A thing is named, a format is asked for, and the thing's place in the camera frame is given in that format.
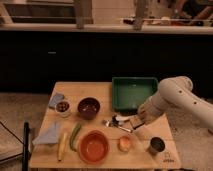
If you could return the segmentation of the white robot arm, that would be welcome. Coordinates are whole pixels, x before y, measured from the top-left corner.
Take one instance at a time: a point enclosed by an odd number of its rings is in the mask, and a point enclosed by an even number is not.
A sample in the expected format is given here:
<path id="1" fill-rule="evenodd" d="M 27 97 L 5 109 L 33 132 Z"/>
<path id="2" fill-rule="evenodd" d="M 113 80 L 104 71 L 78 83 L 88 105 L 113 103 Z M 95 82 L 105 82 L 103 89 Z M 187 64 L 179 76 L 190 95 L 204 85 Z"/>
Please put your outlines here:
<path id="1" fill-rule="evenodd" d="M 193 82 L 186 76 L 170 77 L 159 82 L 157 91 L 138 107 L 137 116 L 148 125 L 171 106 L 191 113 L 213 131 L 213 104 L 192 93 Z"/>

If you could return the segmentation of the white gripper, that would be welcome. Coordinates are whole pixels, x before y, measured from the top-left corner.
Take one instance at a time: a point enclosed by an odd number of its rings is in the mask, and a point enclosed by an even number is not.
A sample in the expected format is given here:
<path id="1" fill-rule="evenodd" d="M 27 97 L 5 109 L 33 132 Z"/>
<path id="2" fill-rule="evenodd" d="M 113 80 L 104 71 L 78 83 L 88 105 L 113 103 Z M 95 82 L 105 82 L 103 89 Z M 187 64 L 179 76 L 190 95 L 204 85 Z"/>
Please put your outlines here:
<path id="1" fill-rule="evenodd" d="M 148 114 L 145 110 L 139 110 L 138 117 L 145 125 L 151 124 L 154 121 L 154 118 L 150 114 Z"/>

